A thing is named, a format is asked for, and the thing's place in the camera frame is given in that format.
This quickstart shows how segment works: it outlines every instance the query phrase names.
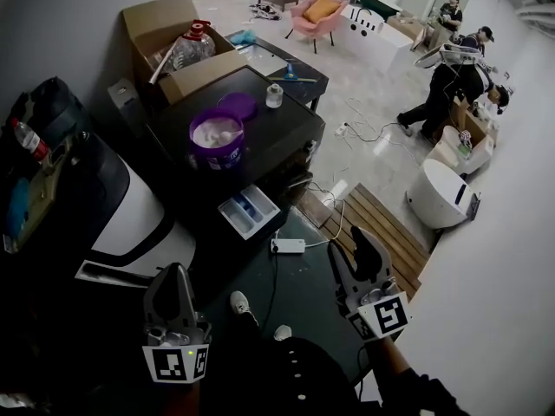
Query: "sneaker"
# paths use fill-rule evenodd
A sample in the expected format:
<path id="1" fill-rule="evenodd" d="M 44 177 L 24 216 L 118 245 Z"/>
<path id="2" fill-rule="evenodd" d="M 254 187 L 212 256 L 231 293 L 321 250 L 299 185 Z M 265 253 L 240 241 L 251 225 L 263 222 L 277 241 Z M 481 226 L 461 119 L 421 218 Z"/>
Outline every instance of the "sneaker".
<path id="1" fill-rule="evenodd" d="M 242 315 L 243 313 L 251 313 L 249 301 L 240 291 L 233 291 L 229 296 L 229 304 L 232 306 L 233 313 Z"/>
<path id="2" fill-rule="evenodd" d="M 274 339 L 276 341 L 284 341 L 285 339 L 289 339 L 292 336 L 293 330 L 287 325 L 280 325 L 279 327 L 277 327 L 277 330 L 274 333 Z"/>
<path id="3" fill-rule="evenodd" d="M 422 130 L 420 130 L 420 136 L 427 142 L 429 143 L 431 146 L 436 146 L 437 145 L 437 140 L 434 139 L 433 137 L 426 135 Z"/>
<path id="4" fill-rule="evenodd" d="M 407 127 L 407 125 L 403 125 L 401 123 L 401 121 L 399 120 L 399 115 L 397 116 L 397 119 L 396 119 L 397 125 L 399 126 L 399 129 L 401 129 L 403 134 L 405 134 L 407 137 L 410 137 L 411 135 L 413 135 L 413 130 L 410 129 L 410 127 Z"/>

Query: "plastic bottle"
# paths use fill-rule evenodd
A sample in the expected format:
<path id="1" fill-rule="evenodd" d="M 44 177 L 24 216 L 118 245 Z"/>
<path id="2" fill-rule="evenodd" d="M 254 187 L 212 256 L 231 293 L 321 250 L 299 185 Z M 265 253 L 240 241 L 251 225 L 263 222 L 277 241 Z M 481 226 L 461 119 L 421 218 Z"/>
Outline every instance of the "plastic bottle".
<path id="1" fill-rule="evenodd" d="M 29 151 L 36 161 L 42 161 L 48 154 L 49 148 L 38 134 L 16 118 L 11 119 L 10 124 L 14 128 L 14 135 L 19 145 Z"/>
<path id="2" fill-rule="evenodd" d="M 266 91 L 266 106 L 272 108 L 281 107 L 281 102 L 284 99 L 283 89 L 277 83 L 274 83 Z"/>
<path id="3" fill-rule="evenodd" d="M 164 72 L 172 73 L 216 55 L 216 44 L 205 33 L 205 26 L 210 26 L 210 22 L 193 21 L 189 31 L 178 39 L 172 55 L 163 68 Z"/>

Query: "yellow cushion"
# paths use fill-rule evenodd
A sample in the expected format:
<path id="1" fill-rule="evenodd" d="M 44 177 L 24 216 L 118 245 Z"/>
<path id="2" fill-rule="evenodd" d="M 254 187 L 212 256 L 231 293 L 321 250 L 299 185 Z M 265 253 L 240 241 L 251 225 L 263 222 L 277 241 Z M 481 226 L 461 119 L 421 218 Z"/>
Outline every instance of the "yellow cushion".
<path id="1" fill-rule="evenodd" d="M 316 24 L 321 18 L 331 16 L 340 6 L 341 4 L 334 0 L 316 0 L 316 2 L 306 10 L 303 17 L 309 22 Z"/>

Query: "small white container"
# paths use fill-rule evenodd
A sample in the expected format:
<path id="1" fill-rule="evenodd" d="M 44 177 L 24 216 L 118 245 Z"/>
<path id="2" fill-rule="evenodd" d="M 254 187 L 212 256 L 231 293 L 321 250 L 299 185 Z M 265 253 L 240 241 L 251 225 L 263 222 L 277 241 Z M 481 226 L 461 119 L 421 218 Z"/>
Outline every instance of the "small white container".
<path id="1" fill-rule="evenodd" d="M 244 240 L 254 236 L 280 212 L 256 185 L 225 201 L 218 211 Z"/>
<path id="2" fill-rule="evenodd" d="M 281 107 L 281 102 L 284 99 L 284 90 L 274 83 L 266 89 L 266 106 L 271 108 Z"/>

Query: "power strip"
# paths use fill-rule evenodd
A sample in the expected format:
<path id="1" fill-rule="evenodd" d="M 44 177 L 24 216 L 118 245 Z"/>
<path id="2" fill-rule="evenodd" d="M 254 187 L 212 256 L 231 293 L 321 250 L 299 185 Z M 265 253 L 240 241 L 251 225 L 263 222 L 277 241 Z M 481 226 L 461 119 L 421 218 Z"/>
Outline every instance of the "power strip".
<path id="1" fill-rule="evenodd" d="M 303 254 L 306 249 L 304 239 L 272 239 L 271 252 L 277 254 Z"/>

